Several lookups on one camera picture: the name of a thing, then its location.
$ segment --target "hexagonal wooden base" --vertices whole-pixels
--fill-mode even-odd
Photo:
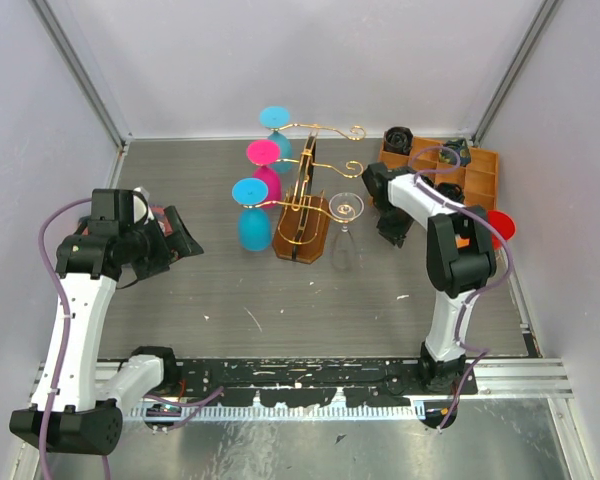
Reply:
[[[329,211],[329,202],[321,197],[311,196],[311,205],[322,210]],[[286,215],[284,210],[280,213],[280,220],[278,221],[278,227],[282,231],[285,237],[292,238],[296,241],[306,242],[316,235],[316,238],[306,245],[293,245],[287,242],[282,235],[276,229],[273,236],[273,250],[276,252],[278,258],[283,260],[291,260],[293,262],[301,263],[313,263],[315,262],[324,251],[324,244],[327,240],[327,232],[329,230],[329,217],[323,215],[314,210],[300,209],[297,212],[291,210],[290,207],[287,209]],[[308,215],[307,224],[304,232],[297,238],[298,235],[298,222],[300,221],[301,215],[305,213]]]

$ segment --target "gray floor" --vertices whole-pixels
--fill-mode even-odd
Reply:
[[[418,355],[434,304],[424,231],[414,226],[401,250],[392,247],[375,229],[377,213],[367,208],[351,227],[359,250],[351,272],[331,264],[329,245],[338,231],[333,223],[325,254],[312,265],[279,260],[271,249],[246,252],[237,239],[241,207],[231,188],[253,171],[247,145],[132,144],[120,186],[142,185],[152,203],[176,205],[205,254],[116,293],[100,357],[123,357],[147,344],[172,346],[180,357]],[[317,158],[341,168],[347,160],[367,164],[379,145],[318,140]],[[283,182],[290,184],[292,176],[285,174]],[[366,198],[360,179],[316,168],[314,193],[320,189],[327,198],[341,191]],[[274,225],[278,212],[270,213]],[[494,355],[525,354],[519,323],[503,286],[478,300],[469,342],[491,347]]]
[[[466,401],[442,435],[418,421],[125,421],[112,477],[183,480],[570,478],[546,400]],[[100,458],[51,456],[57,480],[102,478]]]

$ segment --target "white mark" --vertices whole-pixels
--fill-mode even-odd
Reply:
[[[260,326],[260,324],[256,320],[256,317],[253,316],[253,313],[251,313],[247,307],[242,307],[242,308],[244,308],[245,312],[247,312],[249,314],[249,316],[251,318],[253,318],[253,321],[256,322],[256,325],[258,325],[258,330],[260,330],[260,333],[262,333],[262,327]]]

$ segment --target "red object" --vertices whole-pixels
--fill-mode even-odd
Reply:
[[[491,226],[507,241],[516,233],[516,224],[513,219],[500,210],[489,210],[487,212],[487,219]],[[491,235],[491,241],[493,242],[494,250],[502,246],[494,235]]]

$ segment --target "white panel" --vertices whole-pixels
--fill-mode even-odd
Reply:
[[[540,0],[52,4],[70,4],[92,66],[147,138],[262,135],[272,104],[372,134],[472,132]]]
[[[105,185],[115,157],[29,3],[0,0],[0,478],[15,441],[9,416],[27,405],[56,306],[37,254],[38,227]],[[50,231],[52,253],[87,209]]]
[[[563,2],[487,134],[518,273],[600,466],[600,0]]]

